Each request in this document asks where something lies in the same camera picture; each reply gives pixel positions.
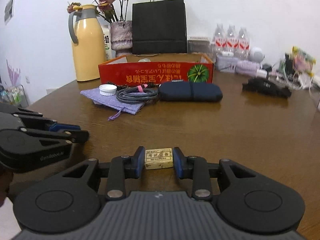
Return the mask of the person's left hand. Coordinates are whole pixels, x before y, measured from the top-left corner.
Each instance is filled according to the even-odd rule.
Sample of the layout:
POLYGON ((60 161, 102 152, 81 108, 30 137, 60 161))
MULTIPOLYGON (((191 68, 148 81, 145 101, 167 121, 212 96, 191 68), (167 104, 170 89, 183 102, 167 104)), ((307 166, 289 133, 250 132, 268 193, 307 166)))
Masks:
POLYGON ((13 180, 13 173, 11 171, 3 171, 0 175, 0 206, 5 202, 7 194, 9 192, 10 183, 13 180))

